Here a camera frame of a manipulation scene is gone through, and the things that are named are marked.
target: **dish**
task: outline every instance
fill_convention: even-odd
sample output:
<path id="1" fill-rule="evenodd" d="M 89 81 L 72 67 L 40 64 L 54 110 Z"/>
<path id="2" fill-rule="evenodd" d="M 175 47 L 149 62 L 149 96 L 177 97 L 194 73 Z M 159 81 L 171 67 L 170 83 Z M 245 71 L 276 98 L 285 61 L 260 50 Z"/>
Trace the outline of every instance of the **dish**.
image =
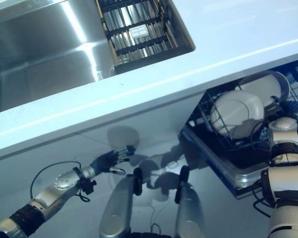
<path id="1" fill-rule="evenodd" d="M 241 90 L 230 91 L 215 101 L 210 117 L 219 134 L 241 139 L 250 136 L 256 124 L 254 132 L 260 128 L 264 106 L 256 95 Z"/>
<path id="2" fill-rule="evenodd" d="M 275 107 L 271 96 L 285 101 L 289 95 L 289 82 L 287 78 L 276 71 L 267 70 L 243 78 L 235 90 L 243 90 L 260 98 L 266 110 Z"/>

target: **white countertop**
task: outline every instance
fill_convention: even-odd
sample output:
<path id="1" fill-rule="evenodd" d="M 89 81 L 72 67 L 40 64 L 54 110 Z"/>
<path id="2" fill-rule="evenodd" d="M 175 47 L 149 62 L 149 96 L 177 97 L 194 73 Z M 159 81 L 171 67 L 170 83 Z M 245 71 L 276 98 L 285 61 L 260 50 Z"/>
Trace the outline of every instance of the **white countertop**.
<path id="1" fill-rule="evenodd" d="M 298 0 L 174 0 L 195 51 L 0 113 L 0 156 L 298 60 Z"/>

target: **black cable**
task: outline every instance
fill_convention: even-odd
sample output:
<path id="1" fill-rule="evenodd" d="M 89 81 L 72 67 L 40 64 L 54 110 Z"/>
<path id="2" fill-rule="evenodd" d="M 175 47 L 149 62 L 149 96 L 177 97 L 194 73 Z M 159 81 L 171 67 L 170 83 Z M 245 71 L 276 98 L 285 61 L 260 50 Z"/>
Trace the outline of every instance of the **black cable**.
<path id="1" fill-rule="evenodd" d="M 150 227 L 150 232 L 153 233 L 153 227 L 156 226 L 159 229 L 159 235 L 161 234 L 161 227 L 157 223 L 153 223 Z"/>
<path id="2" fill-rule="evenodd" d="M 263 201 L 264 201 L 263 198 L 261 198 L 261 199 L 255 201 L 255 202 L 253 203 L 253 207 L 254 207 L 258 212 L 260 212 L 261 214 L 263 214 L 264 216 L 266 216 L 266 217 L 270 217 L 269 214 L 267 214 L 266 212 L 264 212 L 264 211 L 260 210 L 258 207 L 256 207 L 256 205 L 257 205 L 258 203 L 261 203 L 261 202 L 263 202 Z"/>
<path id="3" fill-rule="evenodd" d="M 253 150 L 255 150 L 254 144 L 253 144 L 253 136 L 254 136 L 254 132 L 255 132 L 255 128 L 260 124 L 260 123 L 264 123 L 264 120 L 260 120 L 258 121 L 252 128 L 251 133 L 250 133 L 250 145 L 252 147 Z"/>
<path id="4" fill-rule="evenodd" d="M 259 180 L 257 180 L 254 184 L 253 184 L 253 186 L 252 186 L 252 192 L 253 192 L 253 195 L 254 195 L 254 197 L 256 198 L 256 200 L 257 201 L 259 201 L 259 200 L 261 200 L 261 198 L 259 198 L 258 196 L 257 196 L 257 194 L 256 194 L 256 192 L 255 192 L 255 188 L 256 188 L 256 185 L 258 184 L 258 183 L 260 183 L 260 179 Z M 273 208 L 270 204 L 268 204 L 268 203 L 266 203 L 266 202 L 264 202 L 265 200 L 263 199 L 263 201 L 261 201 L 260 203 L 262 203 L 263 205 L 265 205 L 266 207 L 270 207 L 270 208 Z"/>
<path id="5" fill-rule="evenodd" d="M 83 202 L 90 202 L 90 199 L 88 197 L 85 197 L 82 195 L 81 190 L 79 191 L 78 194 L 75 194 L 74 196 L 79 197 Z"/>
<path id="6" fill-rule="evenodd" d="M 54 165 L 59 165 L 59 164 L 65 164 L 65 163 L 76 163 L 76 164 L 79 165 L 79 168 L 81 168 L 81 163 L 78 162 L 78 161 L 63 161 L 63 162 L 54 163 L 54 164 L 48 165 L 47 167 L 44 167 L 43 169 L 40 170 L 40 172 L 38 172 L 38 173 L 36 174 L 36 176 L 34 177 L 34 179 L 33 179 L 32 182 L 31 182 L 31 185 L 30 185 L 30 198 L 31 198 L 31 199 L 33 199 L 32 188 L 33 188 L 34 182 L 35 182 L 35 180 L 38 178 L 38 176 L 39 176 L 44 170 L 46 170 L 46 169 L 49 168 L 49 167 L 52 167 L 52 166 L 54 166 Z"/>

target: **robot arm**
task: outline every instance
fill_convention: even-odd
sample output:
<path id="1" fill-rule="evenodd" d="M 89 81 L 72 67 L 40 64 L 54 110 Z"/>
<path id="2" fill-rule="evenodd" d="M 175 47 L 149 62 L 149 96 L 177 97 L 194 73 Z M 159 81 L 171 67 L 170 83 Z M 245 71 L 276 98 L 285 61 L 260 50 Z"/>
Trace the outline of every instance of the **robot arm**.
<path id="1" fill-rule="evenodd" d="M 293 118 L 269 125 L 272 161 L 261 174 L 263 197 L 274 207 L 269 238 L 298 238 L 298 133 Z"/>
<path id="2" fill-rule="evenodd" d="M 87 195 L 93 192 L 96 181 L 91 181 L 102 172 L 124 174 L 114 167 L 117 163 L 127 161 L 133 155 L 134 148 L 127 146 L 120 151 L 111 151 L 96 158 L 85 168 L 73 170 L 60 175 L 53 185 L 41 191 L 24 207 L 9 218 L 0 222 L 0 238 L 26 238 L 33 234 L 44 222 L 53 217 L 66 201 L 83 190 Z"/>

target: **stainless steel sink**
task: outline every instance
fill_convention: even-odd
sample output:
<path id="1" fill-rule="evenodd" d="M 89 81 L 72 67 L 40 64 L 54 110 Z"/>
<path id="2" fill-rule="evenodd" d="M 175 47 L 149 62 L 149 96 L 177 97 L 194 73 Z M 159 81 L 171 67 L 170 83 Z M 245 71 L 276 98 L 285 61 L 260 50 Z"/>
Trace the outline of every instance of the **stainless steel sink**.
<path id="1" fill-rule="evenodd" d="M 0 9 L 0 112 L 107 78 L 113 65 L 94 0 Z"/>
<path id="2" fill-rule="evenodd" d="M 171 0 L 9 4 L 0 4 L 0 112 L 194 49 Z"/>

